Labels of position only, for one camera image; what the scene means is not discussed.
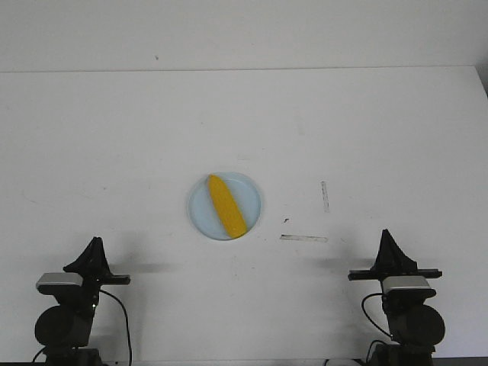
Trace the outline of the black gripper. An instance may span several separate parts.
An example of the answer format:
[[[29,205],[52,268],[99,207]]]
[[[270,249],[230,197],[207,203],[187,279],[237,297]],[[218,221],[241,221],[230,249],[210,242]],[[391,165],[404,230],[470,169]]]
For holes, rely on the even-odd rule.
[[[436,279],[442,276],[437,268],[419,269],[416,261],[409,258],[397,245],[388,229],[382,230],[380,247],[371,270],[351,270],[350,281],[383,281],[391,276],[422,276]]]
[[[68,292],[80,299],[94,300],[105,285],[128,285],[129,274],[111,274],[101,237],[94,236],[82,254],[63,267],[66,273],[82,276],[81,284],[68,286]]]

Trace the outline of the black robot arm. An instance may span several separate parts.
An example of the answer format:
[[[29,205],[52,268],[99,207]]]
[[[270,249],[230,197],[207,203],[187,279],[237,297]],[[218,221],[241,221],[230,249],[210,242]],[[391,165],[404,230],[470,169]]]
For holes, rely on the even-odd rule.
[[[34,326],[36,340],[43,346],[33,357],[46,356],[45,365],[103,365],[100,352],[89,348],[89,338],[100,295],[115,300],[124,314],[128,364],[133,363],[129,316],[122,301],[103,290],[105,285],[128,285],[128,274],[113,274],[101,237],[93,237],[82,254],[61,272],[40,276],[35,288],[42,295],[55,298],[57,305],[43,311]]]
[[[361,311],[371,325],[389,339],[375,339],[362,365],[433,365],[435,346],[445,337],[441,314],[425,303],[437,292],[428,282],[442,276],[437,268],[419,268],[397,245],[387,229],[382,230],[374,264],[368,270],[351,270],[350,281],[380,283],[380,291],[361,300]],[[366,302],[378,297],[388,328],[375,322]]]

